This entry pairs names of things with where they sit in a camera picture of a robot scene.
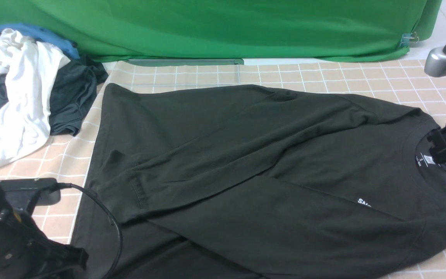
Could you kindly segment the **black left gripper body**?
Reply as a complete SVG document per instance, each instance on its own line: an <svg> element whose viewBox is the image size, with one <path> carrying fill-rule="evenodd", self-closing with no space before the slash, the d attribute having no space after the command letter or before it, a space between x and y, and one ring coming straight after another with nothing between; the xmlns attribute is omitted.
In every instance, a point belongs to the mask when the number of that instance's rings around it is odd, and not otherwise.
<svg viewBox="0 0 446 279"><path fill-rule="evenodd" d="M0 279L81 279L85 249L50 240L29 212L13 207L0 185Z"/></svg>

